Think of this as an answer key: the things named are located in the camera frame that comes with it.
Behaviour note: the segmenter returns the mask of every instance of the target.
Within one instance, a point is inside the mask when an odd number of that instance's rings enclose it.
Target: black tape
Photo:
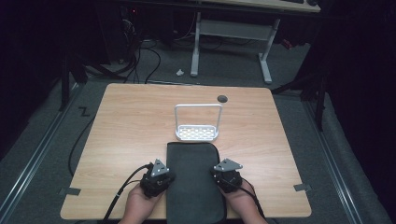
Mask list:
[[[79,193],[81,192],[81,189],[73,189],[73,188],[61,188],[61,190],[59,190],[59,195],[66,195],[66,194],[70,194],[70,195],[76,195],[78,196]]]
[[[311,186],[310,185],[306,185],[306,184],[300,184],[300,185],[294,185],[294,189],[296,191],[301,191],[301,190],[305,190],[305,192],[311,190]]]

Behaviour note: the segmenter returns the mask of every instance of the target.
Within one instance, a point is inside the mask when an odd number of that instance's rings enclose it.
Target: desk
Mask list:
[[[280,0],[202,0],[202,2],[222,3],[244,7],[266,7],[271,9],[299,12],[320,12],[320,7],[309,6],[306,1],[304,1],[303,4],[291,3]],[[194,50],[191,60],[191,76],[198,76],[200,35],[219,35],[226,37],[266,41],[263,52],[259,54],[259,61],[262,67],[262,76],[264,78],[264,82],[267,84],[271,84],[272,79],[270,71],[268,69],[267,57],[270,48],[274,42],[279,23],[280,19],[276,19],[273,25],[255,25],[239,22],[201,20],[201,13],[198,12],[195,25]]]
[[[305,192],[293,187],[302,181],[268,89],[110,84],[70,185],[81,192],[66,196],[62,218],[102,219],[135,169],[157,158],[166,163],[166,144],[177,141],[175,105],[215,104],[219,95],[228,97],[213,142],[220,159],[244,165],[241,176],[255,186],[268,217],[308,217],[311,208]],[[125,189],[110,218],[122,217],[133,186]],[[150,218],[166,217],[165,202],[166,195]]]

